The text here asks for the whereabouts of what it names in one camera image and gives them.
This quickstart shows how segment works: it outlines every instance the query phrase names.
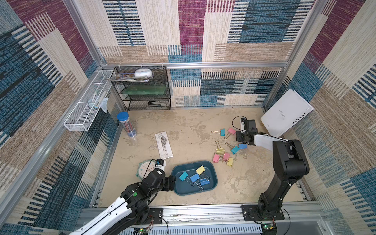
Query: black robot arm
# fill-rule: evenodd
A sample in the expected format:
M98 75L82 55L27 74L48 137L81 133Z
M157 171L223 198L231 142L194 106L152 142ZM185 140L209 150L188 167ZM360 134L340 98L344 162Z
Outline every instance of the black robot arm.
M299 140L273 142L274 177L268 189L260 195L257 213L267 220L281 214L282 201L291 186L309 173L307 158Z

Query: blue plastic tray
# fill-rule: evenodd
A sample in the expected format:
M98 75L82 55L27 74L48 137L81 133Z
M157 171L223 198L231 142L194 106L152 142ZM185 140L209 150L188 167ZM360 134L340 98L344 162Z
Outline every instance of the blue plastic tray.
M202 185L202 188L204 189L203 191L200 191L200 188L196 184L194 187L192 187L187 181L181 181L179 179L179 176L183 174L184 171L186 171L188 173L187 180L189 181L189 177L196 174L196 170L200 166L204 166L206 175L211 178L209 184ZM176 176L174 192L180 196L209 191L214 189L218 184L217 174L215 173L214 166L209 161L192 162L176 166L172 170L171 175Z

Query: mesh shelf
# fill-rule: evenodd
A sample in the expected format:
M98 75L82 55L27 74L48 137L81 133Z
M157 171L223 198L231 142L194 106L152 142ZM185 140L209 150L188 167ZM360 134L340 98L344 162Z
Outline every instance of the mesh shelf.
M130 67L115 67L111 77L116 77L119 73L134 73L141 66L130 66ZM166 67L162 66L143 66L142 68L149 68L154 73L153 79L150 79L149 82L118 82L112 81L115 89L117 90L119 96L124 102L124 105L128 110L161 110L161 109L170 109L171 108L171 93L170 87L167 78ZM148 86L165 86L166 91L164 94L139 94L139 95L127 95L122 94L124 91L133 85L148 85ZM154 106L148 105L148 102L154 101L166 104L166 106Z
M99 111L99 107L95 108L95 104L107 96L112 84L106 81L112 74L112 70L101 70L89 87L86 89L73 111L64 122L64 126L69 131L88 131L95 116Z

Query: carpet wall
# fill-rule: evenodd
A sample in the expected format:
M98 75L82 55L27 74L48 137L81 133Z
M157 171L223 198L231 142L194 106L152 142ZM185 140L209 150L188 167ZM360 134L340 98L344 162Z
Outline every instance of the carpet wall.
M119 125L117 94L108 94L88 132L66 131L17 204L0 235L58 235L74 230L88 208Z
M376 234L375 63L376 2L329 0L273 102L293 89L315 108L284 137L337 234Z
M314 0L77 0L109 64L284 61ZM262 105L281 68L173 69L172 107Z
M0 197L96 67L63 1L0 0ZM102 130L64 134L0 234L71 230L111 144L109 116Z

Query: ruler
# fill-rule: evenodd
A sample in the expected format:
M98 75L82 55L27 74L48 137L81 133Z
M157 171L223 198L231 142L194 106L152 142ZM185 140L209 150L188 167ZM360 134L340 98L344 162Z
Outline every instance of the ruler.
M167 137L167 132L164 131L157 133L155 134L155 138L157 140L159 156L161 157L161 159L173 157L170 142L168 141Z

